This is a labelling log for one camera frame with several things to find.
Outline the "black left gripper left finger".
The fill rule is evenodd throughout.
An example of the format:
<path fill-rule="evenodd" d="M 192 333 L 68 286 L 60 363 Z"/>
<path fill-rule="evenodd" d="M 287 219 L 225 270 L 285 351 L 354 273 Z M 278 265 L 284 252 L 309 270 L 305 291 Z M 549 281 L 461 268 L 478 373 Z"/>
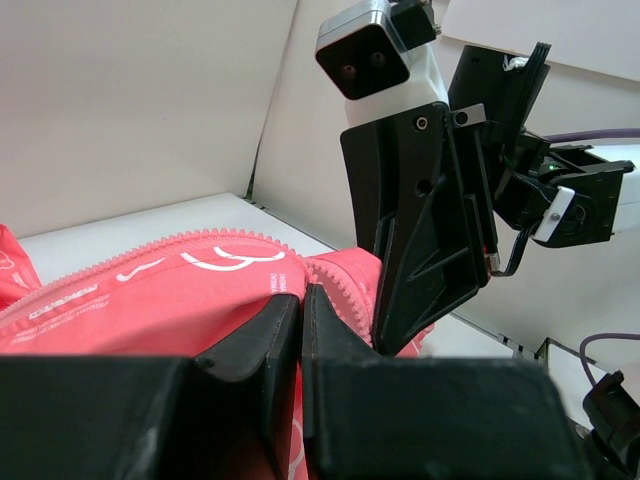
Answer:
<path fill-rule="evenodd" d="M 299 301 L 279 294 L 196 357 L 1 360 L 5 479 L 283 479 Z"/>

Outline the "pink hooded printed jacket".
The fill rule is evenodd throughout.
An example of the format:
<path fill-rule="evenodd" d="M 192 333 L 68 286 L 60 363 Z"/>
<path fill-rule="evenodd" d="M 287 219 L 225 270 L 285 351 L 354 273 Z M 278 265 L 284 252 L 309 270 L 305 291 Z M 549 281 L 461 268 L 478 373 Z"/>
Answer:
<path fill-rule="evenodd" d="M 196 357 L 272 297 L 297 297 L 300 340 L 283 479 L 313 479 L 303 440 L 306 291 L 321 286 L 338 317 L 371 348 L 382 269 L 375 255 L 350 248 L 302 257 L 261 234 L 204 230 L 143 245 L 28 294 L 21 293 L 22 253 L 6 250 L 1 257 L 1 360 L 20 355 Z"/>

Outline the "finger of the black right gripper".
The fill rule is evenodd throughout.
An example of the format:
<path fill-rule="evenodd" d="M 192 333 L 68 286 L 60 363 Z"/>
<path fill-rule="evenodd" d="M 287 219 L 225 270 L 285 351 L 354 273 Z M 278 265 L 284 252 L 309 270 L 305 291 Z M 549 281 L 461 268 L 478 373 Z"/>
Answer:
<path fill-rule="evenodd" d="M 398 354 L 430 322 L 446 286 L 431 207 L 441 173 L 447 106 L 434 102 L 351 127 L 340 136 L 357 243 L 382 262 L 375 350 Z"/>
<path fill-rule="evenodd" d="M 399 270 L 399 341 L 473 298 L 488 281 L 475 196 L 466 192 L 453 130 L 447 129 L 432 190 L 421 202 Z"/>

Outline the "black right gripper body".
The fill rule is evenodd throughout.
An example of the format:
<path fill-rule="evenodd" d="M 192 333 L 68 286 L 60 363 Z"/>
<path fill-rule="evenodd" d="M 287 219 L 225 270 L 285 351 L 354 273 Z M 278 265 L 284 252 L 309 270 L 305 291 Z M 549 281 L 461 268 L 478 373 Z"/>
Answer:
<path fill-rule="evenodd" d="M 551 45 L 525 56 L 467 45 L 448 89 L 454 185 L 480 210 L 544 210 L 553 189 L 530 173 L 549 143 L 525 123 L 549 73 Z"/>

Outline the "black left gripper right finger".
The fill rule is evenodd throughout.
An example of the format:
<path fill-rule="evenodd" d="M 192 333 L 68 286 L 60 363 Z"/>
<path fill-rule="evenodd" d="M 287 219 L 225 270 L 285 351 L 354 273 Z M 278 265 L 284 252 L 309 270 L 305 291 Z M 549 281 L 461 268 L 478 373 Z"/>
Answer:
<path fill-rule="evenodd" d="M 385 357 L 305 295 L 303 440 L 313 479 L 586 479 L 559 393 L 536 364 Z"/>

